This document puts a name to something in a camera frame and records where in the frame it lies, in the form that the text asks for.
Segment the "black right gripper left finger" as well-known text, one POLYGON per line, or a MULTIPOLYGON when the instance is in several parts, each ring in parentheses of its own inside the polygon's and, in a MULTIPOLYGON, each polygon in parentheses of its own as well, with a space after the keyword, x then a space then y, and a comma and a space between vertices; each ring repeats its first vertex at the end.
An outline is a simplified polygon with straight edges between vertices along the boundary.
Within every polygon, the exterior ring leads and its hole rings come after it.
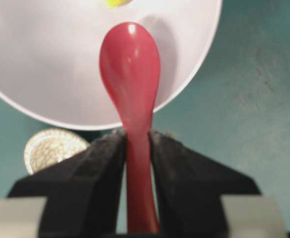
POLYGON ((19 179, 9 198, 44 196, 41 238, 101 238, 116 231, 126 133, 96 139, 62 162, 19 179))

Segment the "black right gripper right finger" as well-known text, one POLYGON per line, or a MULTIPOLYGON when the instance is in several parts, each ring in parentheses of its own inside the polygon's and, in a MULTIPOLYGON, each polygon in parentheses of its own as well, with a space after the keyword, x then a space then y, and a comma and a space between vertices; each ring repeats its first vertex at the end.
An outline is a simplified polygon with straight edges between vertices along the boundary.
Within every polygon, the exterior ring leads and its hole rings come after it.
POLYGON ((149 133, 162 234, 226 238, 223 194, 260 194, 255 181, 157 131, 149 133))

